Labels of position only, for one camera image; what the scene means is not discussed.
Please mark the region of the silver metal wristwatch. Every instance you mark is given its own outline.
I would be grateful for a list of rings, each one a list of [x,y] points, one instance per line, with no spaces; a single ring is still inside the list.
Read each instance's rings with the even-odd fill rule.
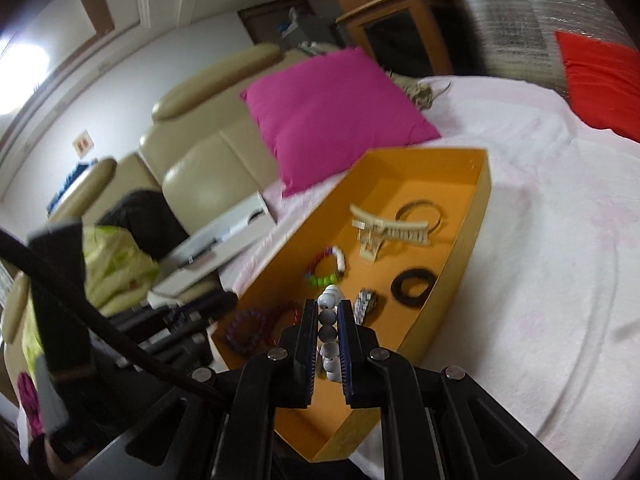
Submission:
[[[372,312],[378,304],[378,294],[373,289],[363,288],[358,292],[352,310],[357,325],[362,325],[367,315]]]

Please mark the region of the black hair scrunchie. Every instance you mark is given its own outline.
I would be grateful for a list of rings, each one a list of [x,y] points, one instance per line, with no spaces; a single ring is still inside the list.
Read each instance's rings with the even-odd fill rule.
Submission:
[[[411,268],[399,273],[390,284],[393,298],[408,308],[420,309],[436,284],[437,275],[427,268]]]

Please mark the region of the beige hair claw clip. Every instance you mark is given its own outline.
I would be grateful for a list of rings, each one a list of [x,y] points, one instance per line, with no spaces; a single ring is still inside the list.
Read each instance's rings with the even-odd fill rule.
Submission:
[[[352,226],[358,230],[360,257],[364,260],[375,261],[385,242],[418,246],[428,244],[431,229],[426,221],[388,220],[369,214],[355,204],[349,205],[349,212],[352,214]]]

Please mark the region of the silver glitter headband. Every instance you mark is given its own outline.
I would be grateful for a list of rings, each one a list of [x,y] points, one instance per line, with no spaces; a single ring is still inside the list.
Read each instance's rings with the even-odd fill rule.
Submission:
[[[436,231],[444,218],[444,210],[432,200],[412,200],[403,204],[395,214],[396,221],[425,221],[429,233]]]

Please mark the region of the yellow green plastic bag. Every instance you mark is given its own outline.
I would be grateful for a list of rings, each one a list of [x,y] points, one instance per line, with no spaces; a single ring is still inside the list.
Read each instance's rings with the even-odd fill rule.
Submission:
[[[66,283],[82,288],[89,304],[106,318],[145,300],[160,272],[134,237],[117,226],[48,224],[32,233],[27,248]]]

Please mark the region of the orange cardboard box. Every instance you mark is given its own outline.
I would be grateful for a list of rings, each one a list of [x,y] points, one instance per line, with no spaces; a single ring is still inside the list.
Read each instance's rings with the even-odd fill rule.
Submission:
[[[262,310],[273,322],[268,339],[280,334],[282,310],[318,296],[305,278],[309,263],[336,245],[347,271],[340,289],[354,299],[363,288],[375,290],[381,304],[366,319],[384,348],[422,361],[450,302],[456,296],[480,232],[491,190],[488,155],[477,148],[386,148],[356,162],[302,225],[279,247],[240,296],[240,310]],[[425,246],[385,242],[378,258],[360,257],[349,205],[384,219],[412,200],[432,200],[445,218]],[[427,302],[408,308],[393,298],[390,284],[402,271],[427,268],[437,275]]]

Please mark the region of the white flat box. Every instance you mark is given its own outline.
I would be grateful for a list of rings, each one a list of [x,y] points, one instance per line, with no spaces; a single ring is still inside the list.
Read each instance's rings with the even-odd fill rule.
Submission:
[[[154,294],[177,298],[276,226],[259,192],[244,198],[203,226],[160,262]]]

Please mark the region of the pink white towel blanket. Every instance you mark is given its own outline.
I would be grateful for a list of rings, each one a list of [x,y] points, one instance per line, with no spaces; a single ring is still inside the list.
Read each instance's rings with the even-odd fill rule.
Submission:
[[[464,368],[577,477],[611,479],[639,440],[638,144],[536,84],[448,82],[440,138],[411,148],[486,151],[491,190],[420,364]],[[272,256],[345,176],[282,197],[296,225]]]

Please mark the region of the beige leather sofa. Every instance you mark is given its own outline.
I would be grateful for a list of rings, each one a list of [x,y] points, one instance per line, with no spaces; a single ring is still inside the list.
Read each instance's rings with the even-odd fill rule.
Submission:
[[[140,148],[121,160],[98,162],[67,192],[52,220],[96,223],[129,193],[163,192],[189,234],[241,200],[262,194],[279,223],[243,249],[221,271],[222,286],[240,294],[272,256],[281,235],[293,231],[282,203],[276,159],[241,98],[253,82],[310,60],[301,50],[258,44],[209,66],[168,92],[155,106]]]

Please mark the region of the magenta pillow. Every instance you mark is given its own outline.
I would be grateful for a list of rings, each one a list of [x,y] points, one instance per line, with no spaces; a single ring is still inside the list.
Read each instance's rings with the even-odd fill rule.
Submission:
[[[360,48],[310,58],[240,94],[290,197],[354,166],[372,148],[402,148],[440,133]]]

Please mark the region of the beige fringed cloth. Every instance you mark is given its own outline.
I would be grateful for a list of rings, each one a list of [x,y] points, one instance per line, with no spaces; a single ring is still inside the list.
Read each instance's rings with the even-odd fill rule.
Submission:
[[[451,87],[451,82],[448,82],[444,88],[434,89],[422,79],[402,76],[393,72],[387,72],[386,76],[413,102],[418,110],[429,110],[435,100]]]

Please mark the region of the curved wooden cabinet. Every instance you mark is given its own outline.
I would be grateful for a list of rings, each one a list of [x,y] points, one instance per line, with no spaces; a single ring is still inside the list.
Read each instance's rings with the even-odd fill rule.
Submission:
[[[336,24],[384,70],[410,77],[448,75],[452,68],[434,12],[450,0],[338,0]]]

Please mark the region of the red cushion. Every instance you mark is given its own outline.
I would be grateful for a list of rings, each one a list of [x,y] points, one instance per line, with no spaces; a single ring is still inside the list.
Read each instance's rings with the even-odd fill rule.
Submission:
[[[572,32],[554,36],[573,112],[591,128],[639,142],[639,52]]]

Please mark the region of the silver foil insulation mat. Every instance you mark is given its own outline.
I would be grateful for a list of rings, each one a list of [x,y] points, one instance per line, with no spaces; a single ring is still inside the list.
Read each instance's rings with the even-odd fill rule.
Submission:
[[[574,32],[631,48],[605,0],[456,0],[466,15],[485,73],[519,79],[567,96],[554,33]]]

